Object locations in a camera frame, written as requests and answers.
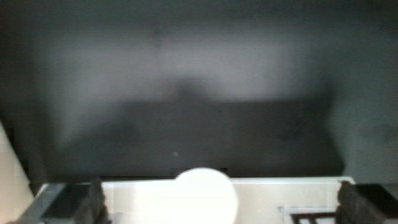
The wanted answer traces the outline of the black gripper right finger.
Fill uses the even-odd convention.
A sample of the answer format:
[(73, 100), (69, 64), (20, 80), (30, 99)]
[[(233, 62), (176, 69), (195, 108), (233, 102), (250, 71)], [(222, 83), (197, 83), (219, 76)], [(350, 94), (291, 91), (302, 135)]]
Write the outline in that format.
[(341, 182), (336, 224), (398, 224), (398, 184)]

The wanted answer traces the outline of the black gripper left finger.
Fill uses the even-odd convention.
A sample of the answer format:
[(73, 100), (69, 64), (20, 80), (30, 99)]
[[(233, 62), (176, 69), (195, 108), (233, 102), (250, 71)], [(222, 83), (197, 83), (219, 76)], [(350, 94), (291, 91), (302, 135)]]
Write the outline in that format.
[(101, 181), (67, 184), (43, 214), (44, 224), (110, 224)]

